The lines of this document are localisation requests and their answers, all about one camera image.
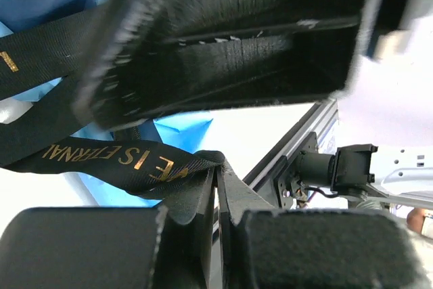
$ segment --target cable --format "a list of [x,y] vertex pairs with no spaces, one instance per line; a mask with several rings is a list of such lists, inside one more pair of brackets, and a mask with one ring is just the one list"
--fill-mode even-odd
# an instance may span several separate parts
[[328,199],[334,199],[338,197],[338,194],[326,194],[324,191],[320,190],[318,187],[311,187],[311,186],[306,186],[304,188],[304,190],[306,191],[314,191],[314,192],[318,192],[320,193],[322,196],[324,196],[325,198]]

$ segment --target letter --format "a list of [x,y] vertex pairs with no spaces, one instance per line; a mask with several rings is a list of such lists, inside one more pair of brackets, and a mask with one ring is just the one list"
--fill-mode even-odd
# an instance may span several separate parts
[[2,57],[3,60],[5,60],[5,63],[7,64],[7,66],[9,67],[10,70],[12,70],[13,72],[19,71],[15,62],[11,59],[11,57],[9,57],[9,55],[6,52],[4,52],[4,51],[0,52],[0,57]]
[[121,147],[122,146],[113,146],[115,149],[114,150],[112,150],[111,152],[108,152],[108,155],[107,156],[105,156],[105,157],[99,157],[99,158],[101,158],[101,159],[110,159],[111,157],[113,157],[113,155],[115,154],[115,153],[117,153],[120,149],[121,149]]
[[58,156],[59,154],[61,154],[62,152],[64,152],[68,147],[62,148],[60,149],[59,145],[55,145],[53,152],[51,153],[51,156],[48,159],[53,159],[56,156]]
[[135,164],[134,169],[140,169],[141,165],[144,163],[144,161],[146,160],[147,156],[149,156],[149,153],[150,153],[149,150],[146,150],[144,152],[144,154],[138,160],[137,164]]
[[78,154],[78,156],[75,156],[72,161],[73,162],[78,162],[84,155],[86,155],[88,152],[90,152],[90,149],[86,149],[86,151],[84,151],[84,148],[80,148],[80,153]]
[[85,160],[90,159],[90,157],[92,157],[92,155],[94,155],[96,152],[99,151],[100,148],[96,148],[96,149],[92,149],[90,150],[90,152],[86,155],[83,155],[83,157],[79,160],[80,162],[84,162]]
[[169,160],[169,159],[161,157],[161,156],[160,156],[160,159],[165,160],[167,162],[167,164],[164,168],[159,167],[159,166],[155,166],[156,169],[158,169],[159,171],[162,171],[161,176],[159,176],[159,177],[156,177],[153,175],[149,175],[149,176],[154,178],[154,179],[157,179],[158,181],[165,181],[167,179],[168,174],[170,173],[173,165],[174,165],[174,162],[172,160]]
[[178,177],[180,178],[184,178],[185,176],[188,175],[188,168],[185,167],[182,171],[178,172],[174,177],[171,177],[170,179],[167,179],[167,182],[172,181],[173,179],[176,179]]
[[68,162],[74,155],[75,153],[78,151],[78,148],[74,150],[73,153],[71,153],[72,148],[71,147],[66,147],[66,150],[62,153],[62,155],[60,155],[59,159],[57,159],[57,161],[59,162],[65,155],[65,162]]
[[98,155],[99,154],[101,154],[105,149],[107,149],[108,147],[104,147],[104,148],[100,148],[100,149],[98,149],[99,151],[96,153],[96,154],[94,154],[92,157],[89,157],[89,159],[96,159],[96,158],[100,158],[100,157],[98,157]]
[[56,146],[57,146],[57,145],[50,145],[49,149],[46,151],[46,153],[44,153],[44,155],[42,156],[42,158],[47,157],[48,153],[49,153],[50,151],[52,151],[52,149],[53,149],[54,147],[56,147]]
[[122,165],[129,165],[133,162],[134,158],[133,155],[131,155],[132,151],[135,151],[136,153],[140,153],[140,149],[136,148],[136,147],[132,147],[132,148],[128,148],[124,151],[124,154],[127,155],[128,159],[126,162],[122,161],[121,158],[118,159],[119,163],[121,163]]

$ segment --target black cylinder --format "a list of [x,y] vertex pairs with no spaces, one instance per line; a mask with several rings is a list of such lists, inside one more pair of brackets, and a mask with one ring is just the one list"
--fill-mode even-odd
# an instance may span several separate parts
[[334,155],[305,152],[299,162],[299,176],[303,184],[330,187]]

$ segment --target person's hand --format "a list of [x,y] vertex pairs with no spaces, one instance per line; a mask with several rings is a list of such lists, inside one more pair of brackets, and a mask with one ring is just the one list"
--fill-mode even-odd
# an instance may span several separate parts
[[421,233],[424,220],[426,219],[426,210],[414,208],[406,218],[407,227],[415,233]]

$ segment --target wire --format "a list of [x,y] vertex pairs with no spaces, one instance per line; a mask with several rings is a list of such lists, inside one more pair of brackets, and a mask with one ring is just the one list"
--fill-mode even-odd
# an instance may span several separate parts
[[320,193],[322,196],[328,199],[334,199],[338,197],[338,194],[326,194],[324,191],[320,190],[318,187],[307,186],[304,188],[306,191],[314,191]]

